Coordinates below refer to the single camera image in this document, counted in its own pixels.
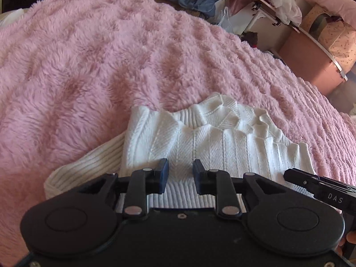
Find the person's right hand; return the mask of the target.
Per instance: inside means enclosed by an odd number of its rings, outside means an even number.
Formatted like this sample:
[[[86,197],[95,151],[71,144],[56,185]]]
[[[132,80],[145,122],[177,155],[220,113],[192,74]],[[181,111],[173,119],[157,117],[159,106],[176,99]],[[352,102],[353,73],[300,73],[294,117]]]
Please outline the person's right hand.
[[[355,265],[355,220],[338,244],[338,252]]]

